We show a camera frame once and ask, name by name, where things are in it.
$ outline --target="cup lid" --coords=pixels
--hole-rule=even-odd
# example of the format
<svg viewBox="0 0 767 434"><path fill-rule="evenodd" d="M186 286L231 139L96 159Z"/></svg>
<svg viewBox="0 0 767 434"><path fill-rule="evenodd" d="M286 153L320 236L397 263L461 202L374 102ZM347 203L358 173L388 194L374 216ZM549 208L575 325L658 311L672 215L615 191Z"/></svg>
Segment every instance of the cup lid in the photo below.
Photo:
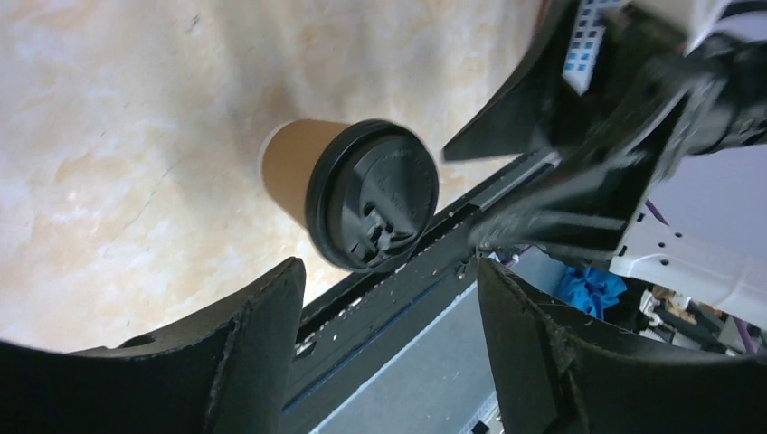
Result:
<svg viewBox="0 0 767 434"><path fill-rule="evenodd" d="M341 132L320 157L307 193L307 229L319 252L356 272L396 269L412 255L439 197L437 166L409 130L372 119Z"/></svg>

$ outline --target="white plastic part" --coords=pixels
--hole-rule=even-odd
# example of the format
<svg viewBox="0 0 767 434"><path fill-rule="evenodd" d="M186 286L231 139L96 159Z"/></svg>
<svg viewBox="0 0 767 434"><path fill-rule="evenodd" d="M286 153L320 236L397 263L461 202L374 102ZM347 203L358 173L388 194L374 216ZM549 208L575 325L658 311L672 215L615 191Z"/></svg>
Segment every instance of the white plastic part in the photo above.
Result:
<svg viewBox="0 0 767 434"><path fill-rule="evenodd" d="M676 232L649 213L629 227L610 272L672 289L767 329L767 263Z"/></svg>
<svg viewBox="0 0 767 434"><path fill-rule="evenodd" d="M625 0L581 0L563 71L563 76L578 93L584 93L592 80L592 71L604 36L601 14L625 3Z"/></svg>
<svg viewBox="0 0 767 434"><path fill-rule="evenodd" d="M653 297L651 292L642 292L642 299L639 301L639 311L649 318L649 325L652 327L663 325L663 320L655 313L655 307L658 305L660 305L660 301Z"/></svg>
<svg viewBox="0 0 767 434"><path fill-rule="evenodd" d="M653 341L658 341L658 342L662 342L662 343L666 342L666 341L663 340L662 337L660 337L659 334L655 333L654 331L650 330L649 328L641 330L639 332L639 335L647 337L648 339L652 339Z"/></svg>
<svg viewBox="0 0 767 434"><path fill-rule="evenodd" d="M680 348L686 348L688 350L700 349L700 343L690 339L685 335L682 335L681 333L674 333L674 337L671 338L671 344Z"/></svg>

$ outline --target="robotic arm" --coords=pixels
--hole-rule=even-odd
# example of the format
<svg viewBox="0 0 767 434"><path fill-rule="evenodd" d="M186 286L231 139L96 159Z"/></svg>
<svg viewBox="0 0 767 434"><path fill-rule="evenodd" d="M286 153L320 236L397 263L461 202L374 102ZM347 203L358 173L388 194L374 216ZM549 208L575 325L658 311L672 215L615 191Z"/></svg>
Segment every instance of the robotic arm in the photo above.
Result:
<svg viewBox="0 0 767 434"><path fill-rule="evenodd" d="M743 34L690 35L653 5L605 10L591 83L579 93L562 72L582 10L560 0L549 11L517 69L443 156L543 149L559 164L492 205L469 242L480 250L535 244L767 328L767 263L695 241L643 210L683 157L764 141L767 45Z"/></svg>

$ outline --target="beige marble countertop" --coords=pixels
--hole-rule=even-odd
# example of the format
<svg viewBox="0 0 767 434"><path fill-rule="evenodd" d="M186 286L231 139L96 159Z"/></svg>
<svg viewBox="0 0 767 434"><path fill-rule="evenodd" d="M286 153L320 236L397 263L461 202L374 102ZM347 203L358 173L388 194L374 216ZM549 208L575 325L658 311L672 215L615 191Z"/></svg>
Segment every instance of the beige marble countertop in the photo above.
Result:
<svg viewBox="0 0 767 434"><path fill-rule="evenodd" d="M389 118L438 156L526 49L536 0L4 0L0 338L114 346L287 256L260 185L295 118ZM440 206L503 161L440 165Z"/></svg>

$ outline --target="purple wire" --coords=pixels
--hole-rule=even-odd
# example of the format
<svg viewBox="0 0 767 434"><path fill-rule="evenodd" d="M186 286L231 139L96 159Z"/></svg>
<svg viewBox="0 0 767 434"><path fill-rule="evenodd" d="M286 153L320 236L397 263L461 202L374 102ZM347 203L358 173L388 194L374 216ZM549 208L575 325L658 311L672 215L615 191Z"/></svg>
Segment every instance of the purple wire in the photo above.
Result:
<svg viewBox="0 0 767 434"><path fill-rule="evenodd" d="M520 252L519 252L519 253L517 253L517 254L519 255L519 257L520 257L520 258L522 258L522 255L524 255L525 253L527 253L527 252L528 252L530 249L532 249L532 248L533 248L533 245L531 244L531 245L529 245L529 246L525 247L524 249L522 249L522 251L520 251Z"/></svg>
<svg viewBox="0 0 767 434"><path fill-rule="evenodd" d="M647 205L653 217L658 219L659 222L668 226L668 222L666 222L666 219L663 218L663 214L660 213L658 208L656 208L652 202L647 201L645 204ZM733 318L735 321L735 326L738 327L738 334L740 334L741 339L743 340L743 347L745 348L746 353L756 355L756 348L754 348L751 336L748 334L748 324L741 318L735 316L733 316Z"/></svg>
<svg viewBox="0 0 767 434"><path fill-rule="evenodd" d="M645 204L647 205L653 217L655 217L659 222L668 226L668 222L666 222L666 219L663 218L663 214L661 214L660 211L658 211L658 208L656 208L651 201L646 201Z"/></svg>
<svg viewBox="0 0 767 434"><path fill-rule="evenodd" d="M743 339L743 347L745 347L745 352L751 355L756 355L756 348L753 346L751 336L748 334L748 324L741 318L734 317L734 320L735 326L738 327L738 333L741 335L741 339Z"/></svg>

